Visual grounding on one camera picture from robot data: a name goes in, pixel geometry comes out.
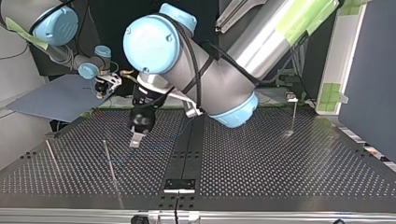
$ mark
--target black metal plate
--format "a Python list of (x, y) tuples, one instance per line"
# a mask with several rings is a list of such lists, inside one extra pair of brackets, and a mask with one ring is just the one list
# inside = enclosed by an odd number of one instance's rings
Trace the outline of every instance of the black metal plate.
[[(157, 125), (132, 151), (129, 111), (96, 112), (50, 141), (57, 160), (43, 144), (30, 160), (0, 173), (0, 207), (173, 209), (163, 195), (168, 178), (181, 178), (191, 126), (182, 110), (160, 110)], [(103, 140), (107, 141), (115, 183)]]
[(396, 212), (396, 174), (310, 108), (261, 108), (238, 129), (195, 122), (193, 210)]

